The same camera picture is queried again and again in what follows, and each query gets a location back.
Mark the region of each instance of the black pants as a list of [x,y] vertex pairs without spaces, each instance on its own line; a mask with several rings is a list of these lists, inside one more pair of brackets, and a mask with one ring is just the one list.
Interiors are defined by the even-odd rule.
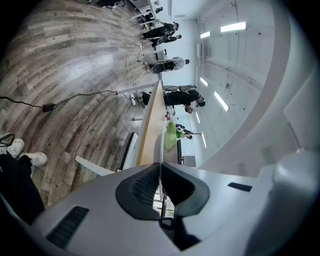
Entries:
[[154,16],[152,15],[152,13],[144,15],[144,18],[147,22],[151,22],[154,21],[155,19],[153,18]]
[[[165,95],[163,96],[164,99],[164,105],[165,106],[173,106],[175,103],[173,100],[170,99],[170,96]],[[142,92],[142,101],[144,105],[148,105],[150,100],[150,94],[146,93],[146,92]]]
[[0,154],[0,193],[14,212],[30,225],[45,210],[30,177],[31,166],[30,158],[26,155],[16,160],[9,153]]
[[152,39],[152,40],[150,40],[151,42],[152,42],[152,47],[156,47],[158,44],[157,44],[157,42],[158,42],[158,40],[159,39]]
[[164,36],[165,33],[166,33],[166,28],[161,26],[161,27],[157,27],[157,28],[154,28],[154,29],[148,31],[147,33],[143,33],[143,37],[145,39],[147,39],[147,38],[159,38],[159,37]]
[[116,2],[119,2],[119,0],[99,0],[96,4],[100,7],[115,6]]

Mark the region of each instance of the wooden floor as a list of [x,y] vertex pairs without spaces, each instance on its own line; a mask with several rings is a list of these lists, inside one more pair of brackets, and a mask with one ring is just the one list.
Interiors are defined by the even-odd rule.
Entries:
[[[135,14],[129,4],[109,10],[74,0],[43,1],[8,45],[0,66],[0,94],[42,106],[77,93],[128,87],[127,52],[142,41],[137,20],[129,19]],[[157,80],[136,55],[130,55],[128,68],[130,87]],[[76,155],[116,171],[131,132],[141,124],[132,118],[143,114],[141,106],[109,92],[76,97],[49,113],[2,100],[0,130],[22,138],[26,152],[48,156],[32,179],[50,206],[97,176],[75,162]]]

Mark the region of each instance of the white sneaker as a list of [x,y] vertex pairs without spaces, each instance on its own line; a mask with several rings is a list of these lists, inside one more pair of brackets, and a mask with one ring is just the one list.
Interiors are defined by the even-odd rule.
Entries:
[[23,152],[20,157],[27,156],[31,160],[33,166],[43,166],[47,162],[47,156],[42,152],[25,153]]
[[7,147],[7,151],[13,158],[17,158],[24,150],[25,143],[21,138],[15,138],[12,145]]

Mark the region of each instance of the fluorescent light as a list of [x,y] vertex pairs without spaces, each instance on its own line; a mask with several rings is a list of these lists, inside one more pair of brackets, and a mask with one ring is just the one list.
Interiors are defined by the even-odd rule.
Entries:
[[204,132],[202,132],[202,139],[203,139],[203,143],[204,143],[205,148],[207,148]]
[[198,123],[200,124],[200,120],[199,120],[198,113],[197,113],[197,112],[195,112],[195,115],[196,115],[196,119],[198,119]]
[[202,35],[200,35],[200,38],[207,38],[207,37],[210,37],[210,36],[211,36],[211,33],[209,31],[207,33],[203,33]]
[[204,80],[202,77],[200,77],[200,81],[201,81],[202,83],[204,83],[205,86],[208,86],[208,83],[207,83],[206,80]]
[[228,111],[229,110],[228,105],[224,102],[224,100],[220,97],[220,95],[216,91],[214,92],[214,96],[218,99],[218,101],[220,102],[224,110]]
[[231,25],[226,25],[221,27],[221,33],[233,30],[246,30],[247,24],[245,22],[239,22]]

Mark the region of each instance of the white desk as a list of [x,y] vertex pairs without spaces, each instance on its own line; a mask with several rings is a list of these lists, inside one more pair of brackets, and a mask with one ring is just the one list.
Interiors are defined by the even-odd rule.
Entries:
[[132,17],[130,17],[130,20],[135,19],[135,18],[138,18],[138,17],[141,17],[141,16],[144,16],[144,15],[152,14],[153,17],[154,17],[154,20],[148,21],[148,22],[145,22],[145,23],[141,23],[141,24],[139,24],[139,25],[140,25],[140,26],[143,26],[143,25],[145,25],[145,24],[149,24],[149,23],[152,23],[152,22],[157,22],[158,19],[157,19],[156,9],[155,9],[153,3],[151,2],[151,0],[148,0],[148,4],[149,4],[149,7],[150,7],[150,11],[146,11],[146,12],[137,14],[137,15],[135,15],[135,16],[132,16]]

